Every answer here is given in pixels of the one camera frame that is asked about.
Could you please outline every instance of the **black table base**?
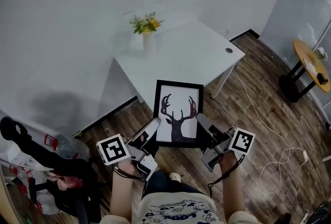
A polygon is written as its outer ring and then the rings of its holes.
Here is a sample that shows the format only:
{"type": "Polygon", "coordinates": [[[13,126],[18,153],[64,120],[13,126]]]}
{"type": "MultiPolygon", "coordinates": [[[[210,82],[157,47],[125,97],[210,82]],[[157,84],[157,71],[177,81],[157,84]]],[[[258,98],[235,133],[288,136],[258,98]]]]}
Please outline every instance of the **black table base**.
{"type": "Polygon", "coordinates": [[[306,88],[299,92],[295,82],[305,73],[305,68],[299,71],[297,75],[292,77],[298,69],[302,66],[301,62],[298,62],[293,69],[287,74],[279,77],[279,87],[287,100],[290,102],[298,102],[311,88],[315,86],[315,82],[312,81],[306,88]]]}

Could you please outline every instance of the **white t-shirt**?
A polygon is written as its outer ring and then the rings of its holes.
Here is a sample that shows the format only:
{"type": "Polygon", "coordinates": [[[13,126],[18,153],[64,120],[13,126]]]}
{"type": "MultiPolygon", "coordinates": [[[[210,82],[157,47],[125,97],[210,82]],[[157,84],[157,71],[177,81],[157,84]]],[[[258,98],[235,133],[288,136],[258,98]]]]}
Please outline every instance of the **white t-shirt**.
{"type": "MultiPolygon", "coordinates": [[[[223,224],[214,214],[216,207],[211,198],[201,193],[150,193],[139,205],[137,224],[223,224]]],[[[259,224],[246,212],[236,212],[229,224],[259,224]]],[[[107,215],[100,224],[129,224],[126,218],[107,215]]]]}

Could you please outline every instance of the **black picture frame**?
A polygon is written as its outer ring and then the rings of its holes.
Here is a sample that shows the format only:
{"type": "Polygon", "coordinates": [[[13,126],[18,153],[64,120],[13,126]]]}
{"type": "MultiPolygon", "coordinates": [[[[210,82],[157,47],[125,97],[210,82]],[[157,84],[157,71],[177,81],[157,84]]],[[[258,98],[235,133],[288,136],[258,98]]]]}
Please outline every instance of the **black picture frame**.
{"type": "MultiPolygon", "coordinates": [[[[157,80],[156,83],[156,90],[155,90],[155,101],[154,101],[154,113],[153,117],[159,117],[159,107],[160,107],[160,95],[161,95],[161,87],[165,86],[175,86],[175,87],[183,87],[183,88],[191,88],[197,89],[199,91],[199,98],[198,98],[198,109],[197,114],[202,113],[203,111],[203,88],[202,84],[194,84],[194,83],[185,83],[185,82],[175,82],[175,81],[165,81],[165,80],[157,80]]],[[[194,142],[163,142],[157,141],[156,135],[153,136],[153,142],[156,146],[164,146],[164,147],[187,147],[187,148],[200,148],[202,135],[203,135],[203,127],[197,124],[197,137],[194,142]]]]}

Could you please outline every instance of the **hand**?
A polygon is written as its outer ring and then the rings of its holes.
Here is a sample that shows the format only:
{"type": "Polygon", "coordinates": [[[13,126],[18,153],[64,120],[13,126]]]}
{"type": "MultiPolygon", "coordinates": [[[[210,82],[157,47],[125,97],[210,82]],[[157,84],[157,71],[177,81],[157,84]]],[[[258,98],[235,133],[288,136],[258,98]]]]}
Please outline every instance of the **hand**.
{"type": "Polygon", "coordinates": [[[237,158],[233,151],[228,151],[222,154],[219,165],[222,171],[228,171],[237,163],[237,158]]]}
{"type": "Polygon", "coordinates": [[[122,171],[134,175],[136,171],[136,167],[132,164],[131,159],[125,159],[118,162],[117,167],[119,167],[122,171]]]}

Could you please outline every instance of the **yellow flower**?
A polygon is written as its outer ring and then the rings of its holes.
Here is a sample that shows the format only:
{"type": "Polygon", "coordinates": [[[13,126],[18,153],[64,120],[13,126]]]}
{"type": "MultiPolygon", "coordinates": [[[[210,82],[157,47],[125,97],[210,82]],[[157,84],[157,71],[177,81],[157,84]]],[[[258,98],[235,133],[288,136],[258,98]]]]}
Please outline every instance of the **yellow flower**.
{"type": "Polygon", "coordinates": [[[155,27],[155,28],[158,28],[160,25],[159,25],[159,22],[156,21],[155,19],[151,19],[151,24],[155,27]]]}

